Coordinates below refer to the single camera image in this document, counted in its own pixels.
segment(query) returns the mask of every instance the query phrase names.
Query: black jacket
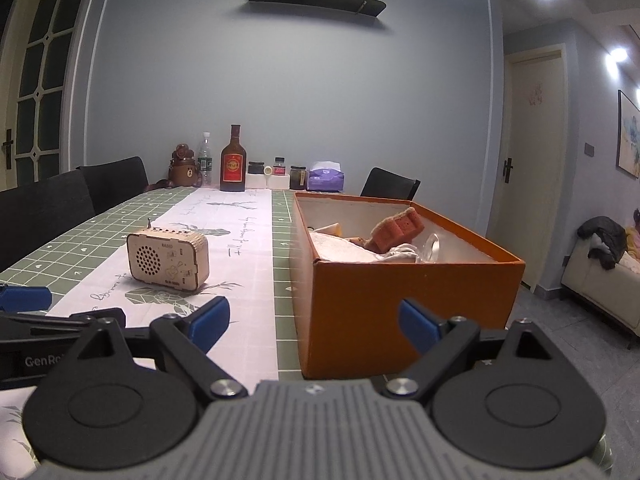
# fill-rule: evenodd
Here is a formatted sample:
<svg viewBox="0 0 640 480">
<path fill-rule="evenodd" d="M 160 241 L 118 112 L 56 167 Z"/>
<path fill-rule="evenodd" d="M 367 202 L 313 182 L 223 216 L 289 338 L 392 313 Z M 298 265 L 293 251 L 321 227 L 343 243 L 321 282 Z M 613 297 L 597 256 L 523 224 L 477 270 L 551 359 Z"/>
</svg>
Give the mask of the black jacket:
<svg viewBox="0 0 640 480">
<path fill-rule="evenodd" d="M 598 249 L 591 249 L 589 257 L 599 259 L 603 269 L 613 269 L 626 251 L 625 229 L 608 216 L 596 216 L 587 220 L 578 228 L 578 236 L 583 240 L 591 238 L 593 234 L 597 234 L 600 237 L 600 240 L 609 248 L 611 254 Z"/>
</svg>

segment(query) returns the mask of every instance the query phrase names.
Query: speaker grille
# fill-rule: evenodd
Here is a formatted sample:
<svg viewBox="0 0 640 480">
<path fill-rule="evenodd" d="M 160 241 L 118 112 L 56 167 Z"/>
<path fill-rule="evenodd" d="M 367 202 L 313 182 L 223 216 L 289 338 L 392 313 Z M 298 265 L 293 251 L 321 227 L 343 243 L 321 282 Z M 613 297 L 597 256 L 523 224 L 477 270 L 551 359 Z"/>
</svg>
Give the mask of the speaker grille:
<svg viewBox="0 0 640 480">
<path fill-rule="evenodd" d="M 156 250 L 149 246 L 142 246 L 136 252 L 136 261 L 140 269 L 149 276 L 160 272 L 160 257 Z"/>
</svg>

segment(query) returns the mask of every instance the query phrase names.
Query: person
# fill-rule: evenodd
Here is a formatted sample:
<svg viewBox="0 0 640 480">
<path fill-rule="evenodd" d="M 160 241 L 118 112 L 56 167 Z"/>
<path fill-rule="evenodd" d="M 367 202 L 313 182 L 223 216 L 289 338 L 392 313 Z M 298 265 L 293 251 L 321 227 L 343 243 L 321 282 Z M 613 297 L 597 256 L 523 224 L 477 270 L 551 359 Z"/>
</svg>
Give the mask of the person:
<svg viewBox="0 0 640 480">
<path fill-rule="evenodd" d="M 640 260 L 640 209 L 634 211 L 634 223 L 635 226 L 625 229 L 626 252 L 636 260 Z"/>
</svg>

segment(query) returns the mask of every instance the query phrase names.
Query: dining table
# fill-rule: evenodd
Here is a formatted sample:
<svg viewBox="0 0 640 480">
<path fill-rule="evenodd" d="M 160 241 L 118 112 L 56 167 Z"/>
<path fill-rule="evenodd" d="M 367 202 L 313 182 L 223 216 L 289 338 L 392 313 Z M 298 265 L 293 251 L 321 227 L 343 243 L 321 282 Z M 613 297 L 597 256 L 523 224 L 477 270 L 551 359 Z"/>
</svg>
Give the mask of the dining table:
<svg viewBox="0 0 640 480">
<path fill-rule="evenodd" d="M 34 315 L 120 307 L 127 327 L 148 326 L 167 313 L 187 316 L 225 296 L 229 326 L 208 357 L 250 392 L 261 380 L 302 380 L 289 275 L 292 202 L 288 190 L 152 190 L 40 247 L 0 272 L 0 283 L 48 287 L 52 304 Z M 127 235 L 149 222 L 206 236 L 210 273 L 196 292 L 131 276 Z M 33 390 L 0 391 L 0 480 L 25 478 L 38 465 L 21 423 Z"/>
</svg>

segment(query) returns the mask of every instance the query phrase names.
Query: gray wall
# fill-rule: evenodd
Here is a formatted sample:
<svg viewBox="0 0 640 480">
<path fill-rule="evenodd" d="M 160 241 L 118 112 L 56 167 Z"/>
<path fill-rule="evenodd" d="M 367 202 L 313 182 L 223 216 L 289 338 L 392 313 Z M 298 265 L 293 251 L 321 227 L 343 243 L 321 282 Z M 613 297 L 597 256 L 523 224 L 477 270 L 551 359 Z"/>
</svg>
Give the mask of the gray wall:
<svg viewBox="0 0 640 480">
<path fill-rule="evenodd" d="M 381 166 L 420 179 L 419 202 L 484 232 L 502 115 L 499 9 L 384 1 L 378 21 L 246 0 L 96 5 L 75 129 L 86 163 L 141 155 L 157 180 L 178 142 L 196 148 L 211 131 L 219 151 L 238 123 L 250 160 L 336 160 L 356 194 Z M 81 140 L 72 132 L 72 158 Z"/>
<path fill-rule="evenodd" d="M 572 20 L 543 25 L 504 38 L 504 53 L 565 43 L 568 63 L 569 138 L 560 207 L 552 247 L 540 285 L 560 285 L 562 259 L 570 254 L 575 231 L 589 218 L 604 215 L 623 226 L 640 206 L 638 181 L 616 167 L 618 150 L 618 89 L 636 104 L 636 85 L 622 70 L 617 77 L 606 68 L 606 51 Z M 584 143 L 595 156 L 584 154 Z"/>
</svg>

